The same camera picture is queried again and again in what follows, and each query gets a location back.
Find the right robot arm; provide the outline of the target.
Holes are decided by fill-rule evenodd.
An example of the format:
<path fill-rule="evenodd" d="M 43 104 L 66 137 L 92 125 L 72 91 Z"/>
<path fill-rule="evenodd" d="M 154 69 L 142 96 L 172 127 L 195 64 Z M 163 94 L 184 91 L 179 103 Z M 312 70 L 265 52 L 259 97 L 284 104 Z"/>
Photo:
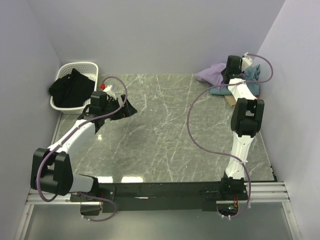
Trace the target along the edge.
<path fill-rule="evenodd" d="M 221 72 L 223 83 L 235 100 L 230 128 L 233 132 L 231 157 L 224 172 L 233 180 L 245 178 L 245 166 L 250 146 L 261 130 L 265 102 L 252 94 L 241 73 L 251 66 L 253 60 L 248 53 L 243 56 L 230 55 Z"/>

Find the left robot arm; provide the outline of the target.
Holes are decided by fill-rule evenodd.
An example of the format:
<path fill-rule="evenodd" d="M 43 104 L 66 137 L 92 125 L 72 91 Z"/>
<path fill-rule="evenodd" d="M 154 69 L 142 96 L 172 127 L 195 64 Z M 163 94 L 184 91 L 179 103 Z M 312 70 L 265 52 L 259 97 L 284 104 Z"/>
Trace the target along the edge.
<path fill-rule="evenodd" d="M 130 104 L 126 94 L 122 94 L 120 99 L 122 103 L 108 92 L 94 91 L 90 104 L 85 106 L 72 128 L 48 148 L 38 148 L 34 152 L 30 177 L 30 187 L 33 190 L 58 196 L 82 192 L 88 201 L 99 197 L 98 178 L 73 173 L 71 160 L 106 120 L 116 121 L 138 112 Z"/>

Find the purple t shirt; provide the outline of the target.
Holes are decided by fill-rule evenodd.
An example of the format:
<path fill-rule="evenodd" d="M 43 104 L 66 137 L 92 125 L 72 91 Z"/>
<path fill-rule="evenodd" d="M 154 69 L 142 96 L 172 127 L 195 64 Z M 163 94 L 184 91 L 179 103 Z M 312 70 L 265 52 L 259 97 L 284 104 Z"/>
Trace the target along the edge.
<path fill-rule="evenodd" d="M 209 68 L 206 68 L 193 77 L 195 80 L 202 83 L 209 83 L 212 86 L 220 85 L 223 82 L 223 76 L 221 72 L 226 68 L 226 63 L 217 63 Z"/>

